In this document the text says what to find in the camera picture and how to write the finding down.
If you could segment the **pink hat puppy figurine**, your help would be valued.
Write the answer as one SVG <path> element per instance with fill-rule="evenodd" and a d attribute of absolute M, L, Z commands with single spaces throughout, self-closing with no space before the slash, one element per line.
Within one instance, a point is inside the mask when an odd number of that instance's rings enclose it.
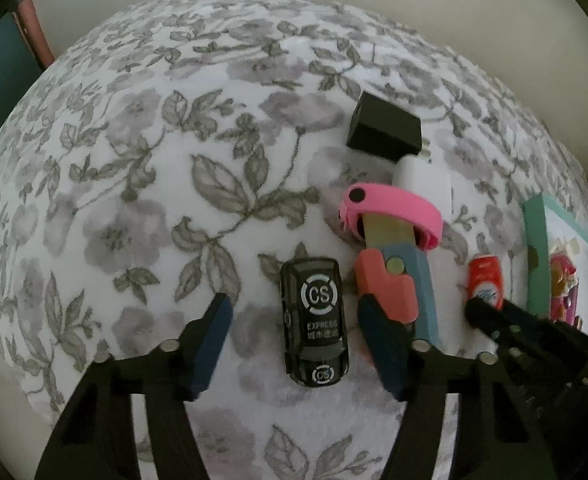
<path fill-rule="evenodd" d="M 550 258 L 550 317 L 554 322 L 575 326 L 578 306 L 579 279 L 577 269 L 563 252 Z"/>

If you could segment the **red white toothpaste tube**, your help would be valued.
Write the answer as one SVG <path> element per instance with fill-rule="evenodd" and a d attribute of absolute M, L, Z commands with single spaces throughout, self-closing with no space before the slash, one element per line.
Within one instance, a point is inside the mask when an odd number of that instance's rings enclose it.
<path fill-rule="evenodd" d="M 468 266 L 468 298 L 478 298 L 496 310 L 502 309 L 504 299 L 500 260 L 494 255 L 480 255 Z"/>

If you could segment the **white plastic clip box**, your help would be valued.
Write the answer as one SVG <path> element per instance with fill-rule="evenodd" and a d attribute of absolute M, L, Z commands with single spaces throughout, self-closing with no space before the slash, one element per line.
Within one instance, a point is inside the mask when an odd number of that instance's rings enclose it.
<path fill-rule="evenodd" d="M 577 237 L 567 240 L 565 237 L 556 237 L 550 247 L 550 255 L 564 255 L 571 259 L 580 254 L 580 243 Z"/>

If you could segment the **blue salmon folding knife toy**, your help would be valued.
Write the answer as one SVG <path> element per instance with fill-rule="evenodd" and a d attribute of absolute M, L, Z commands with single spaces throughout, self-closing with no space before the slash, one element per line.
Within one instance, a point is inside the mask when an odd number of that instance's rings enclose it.
<path fill-rule="evenodd" d="M 353 265 L 358 294 L 374 296 L 390 320 L 438 347 L 434 286 L 426 252 L 420 248 L 421 232 L 383 214 L 364 214 L 357 227 L 365 245 Z"/>

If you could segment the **white power adapter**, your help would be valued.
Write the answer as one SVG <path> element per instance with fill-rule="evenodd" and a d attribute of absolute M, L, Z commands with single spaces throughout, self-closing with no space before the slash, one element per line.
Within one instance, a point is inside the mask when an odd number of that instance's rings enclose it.
<path fill-rule="evenodd" d="M 402 157 L 393 175 L 393 185 L 425 198 L 439 210 L 444 221 L 451 221 L 453 206 L 450 176 L 427 159 L 414 155 Z"/>

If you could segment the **black toy car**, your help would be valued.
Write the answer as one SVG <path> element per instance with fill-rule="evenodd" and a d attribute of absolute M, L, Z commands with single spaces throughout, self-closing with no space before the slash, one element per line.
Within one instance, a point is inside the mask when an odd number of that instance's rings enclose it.
<path fill-rule="evenodd" d="M 280 270 L 286 374 L 308 388 L 337 384 L 349 370 L 338 262 L 297 258 Z"/>

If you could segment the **pink watch band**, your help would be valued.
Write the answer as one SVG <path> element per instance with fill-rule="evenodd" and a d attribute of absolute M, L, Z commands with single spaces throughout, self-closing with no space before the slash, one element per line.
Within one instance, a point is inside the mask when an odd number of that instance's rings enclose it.
<path fill-rule="evenodd" d="M 440 244 L 443 226 L 440 211 L 425 198 L 397 186 L 373 182 L 349 186 L 338 208 L 341 229 L 364 240 L 359 230 L 364 214 L 381 214 L 411 224 L 417 232 L 417 247 L 425 252 Z"/>

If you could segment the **black power adapter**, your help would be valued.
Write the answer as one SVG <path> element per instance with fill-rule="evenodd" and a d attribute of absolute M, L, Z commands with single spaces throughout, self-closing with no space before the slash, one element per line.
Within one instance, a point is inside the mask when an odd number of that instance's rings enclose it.
<path fill-rule="evenodd" d="M 363 92 L 350 119 L 346 144 L 365 154 L 399 162 L 423 148 L 420 118 L 371 93 Z"/>

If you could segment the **teal rimmed white tray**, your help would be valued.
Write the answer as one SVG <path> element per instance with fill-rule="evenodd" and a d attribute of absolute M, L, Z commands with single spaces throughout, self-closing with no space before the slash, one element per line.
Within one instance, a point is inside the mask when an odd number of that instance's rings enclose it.
<path fill-rule="evenodd" d="M 538 194 L 522 204 L 528 248 L 527 311 L 534 315 L 550 313 L 552 299 L 552 243 L 577 240 L 579 251 L 570 256 L 579 280 L 577 314 L 588 334 L 588 232 L 556 200 Z"/>

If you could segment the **floral grey white blanket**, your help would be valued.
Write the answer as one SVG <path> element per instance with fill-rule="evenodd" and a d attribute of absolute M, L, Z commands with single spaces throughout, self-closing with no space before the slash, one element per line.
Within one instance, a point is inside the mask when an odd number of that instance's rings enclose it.
<path fill-rule="evenodd" d="M 147 0 L 79 39 L 0 128 L 0 356 L 53 426 L 96 352 L 151 351 L 234 304 L 210 388 L 187 410 L 216 479 L 376 479 L 403 413 L 356 318 L 349 185 L 395 166 L 350 150 L 369 92 L 420 118 L 453 214 L 429 256 L 440 344 L 487 347 L 462 300 L 469 259 L 502 260 L 526 300 L 522 204 L 588 220 L 588 181 L 501 81 L 385 16 L 309 0 Z M 286 374 L 281 266 L 338 262 L 349 370 Z"/>

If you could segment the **pink board by wall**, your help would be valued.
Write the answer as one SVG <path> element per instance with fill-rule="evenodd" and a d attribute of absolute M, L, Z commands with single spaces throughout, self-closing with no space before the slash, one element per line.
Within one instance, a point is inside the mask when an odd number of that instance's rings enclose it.
<path fill-rule="evenodd" d="M 43 68 L 54 63 L 55 57 L 48 44 L 32 0 L 20 0 L 17 3 L 17 17 L 32 54 Z"/>

